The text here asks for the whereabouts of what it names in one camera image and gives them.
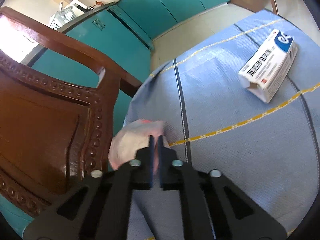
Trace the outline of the white blue medicine box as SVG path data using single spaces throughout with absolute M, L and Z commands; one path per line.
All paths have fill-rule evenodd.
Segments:
M 287 76 L 298 52 L 293 37 L 273 29 L 255 54 L 239 70 L 242 87 L 269 103 Z

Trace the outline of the pink plastic bag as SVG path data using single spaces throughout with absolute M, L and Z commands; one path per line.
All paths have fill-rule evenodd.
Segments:
M 124 163 L 135 159 L 136 152 L 149 146 L 149 137 L 154 137 L 152 149 L 155 151 L 153 159 L 153 174 L 157 173 L 159 154 L 156 149 L 158 137 L 164 135 L 163 121 L 136 120 L 123 127 L 112 139 L 108 161 L 113 170 L 117 170 Z

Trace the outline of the brown sauce bottle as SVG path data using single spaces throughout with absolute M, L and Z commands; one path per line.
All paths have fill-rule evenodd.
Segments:
M 103 6 L 104 4 L 101 1 L 95 1 L 95 5 Z

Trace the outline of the brown wooden chair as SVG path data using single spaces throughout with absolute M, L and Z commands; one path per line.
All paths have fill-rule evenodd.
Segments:
M 68 83 L 1 53 L 1 195 L 37 217 L 94 170 L 106 171 L 119 92 L 141 82 L 104 53 L 9 7 L 1 19 L 99 77 Z

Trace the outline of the blue grey tablecloth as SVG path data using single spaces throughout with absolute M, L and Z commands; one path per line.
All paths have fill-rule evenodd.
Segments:
M 298 51 L 269 103 L 238 72 L 272 30 Z M 133 97 L 125 124 L 165 122 L 178 158 L 220 170 L 275 218 L 290 239 L 319 239 L 319 46 L 268 10 L 214 34 L 156 69 Z

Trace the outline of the teal kitchen cabinets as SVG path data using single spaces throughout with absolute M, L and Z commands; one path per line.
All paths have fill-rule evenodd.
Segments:
M 36 10 L 43 8 L 44 10 L 49 10 L 49 6 L 44 5 L 39 9 L 31 9 L 31 0 L 30 4 L 26 2 L 18 2 L 18 5 L 5 5 L 12 7 L 23 14 L 26 14 L 29 17 L 33 17 L 38 21 L 42 21 L 40 18 L 40 12 L 37 16 Z M 122 19 L 120 16 L 116 16 L 116 12 L 109 12 L 109 9 L 104 9 L 102 12 L 98 12 L 95 16 L 90 16 L 89 19 L 83 20 L 82 23 L 75 23 L 73 27 L 70 27 L 69 30 L 65 31 L 70 37 L 79 40 L 93 48 L 105 53 L 116 63 L 118 63 L 122 68 L 132 74 L 140 81 L 145 81 L 149 75 L 151 67 L 151 52 L 149 48 L 138 39 L 136 35 L 138 34 L 138 27 L 133 27 L 132 20 Z M 174 48 L 179 48 L 181 51 L 191 48 L 196 43 L 203 41 L 208 35 L 202 37 L 197 37 L 196 31 L 200 31 L 200 18 L 193 18 L 192 21 L 185 22 L 184 24 L 178 25 L 176 29 L 181 30 L 182 27 L 187 27 L 188 24 L 192 22 L 195 25 L 189 29 L 185 29 L 184 34 L 189 35 L 186 38 L 190 38 L 190 44 L 187 45 L 187 40 L 182 40 L 182 34 L 172 41 L 171 45 L 174 45 Z M 120 21 L 125 20 L 125 24 L 133 24 L 131 27 L 124 25 Z M 98 26 L 93 27 L 93 20 L 98 20 L 102 24 L 106 25 L 106 29 L 98 31 Z M 97 85 L 98 77 L 93 72 L 86 69 L 83 65 L 78 64 L 73 60 L 67 59 L 65 56 L 59 55 L 53 51 L 47 51 L 43 49 L 36 56 L 31 56 L 32 59 L 24 59 L 25 56 L 22 56 L 22 63 L 27 63 L 27 66 L 47 74 L 49 76 L 61 79 L 63 81 L 74 82 L 76 85 L 83 85 L 88 87 L 94 87 Z M 123 127 L 125 115 L 130 103 L 130 98 L 124 92 L 119 92 L 119 97 L 116 100 L 116 105 L 114 110 L 115 116 L 113 118 L 113 135 L 116 135 L 117 132 Z M 13 204 L 9 203 L 8 200 L 5 200 L 4 197 L 1 197 L 1 213 L 4 218 L 7 220 L 9 225 L 17 232 L 21 237 L 24 228 L 33 220 L 28 214 L 22 211 L 20 208 L 15 207 Z

